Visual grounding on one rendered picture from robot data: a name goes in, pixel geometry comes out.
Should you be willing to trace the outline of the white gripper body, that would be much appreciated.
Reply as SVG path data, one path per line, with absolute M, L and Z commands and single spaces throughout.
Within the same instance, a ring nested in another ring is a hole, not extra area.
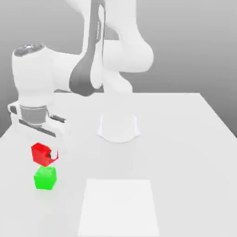
M 42 126 L 33 126 L 13 118 L 12 126 L 20 135 L 39 143 L 64 143 L 70 135 L 70 124 L 48 119 Z

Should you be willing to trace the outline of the small red cube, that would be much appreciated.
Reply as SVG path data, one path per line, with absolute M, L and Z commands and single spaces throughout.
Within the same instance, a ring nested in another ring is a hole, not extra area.
M 42 165 L 44 167 L 49 166 L 50 164 L 52 164 L 55 160 L 52 160 L 50 158 L 50 152 L 51 152 L 51 148 L 41 144 L 41 143 L 36 143 L 33 146 L 31 146 L 31 152 L 32 152 L 32 157 L 33 157 L 33 161 L 36 162 L 39 165 Z

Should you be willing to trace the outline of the small green cube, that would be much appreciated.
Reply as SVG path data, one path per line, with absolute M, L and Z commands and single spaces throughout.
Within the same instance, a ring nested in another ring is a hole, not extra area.
M 51 190 L 56 180 L 56 168 L 52 166 L 40 166 L 34 174 L 34 182 L 37 189 Z

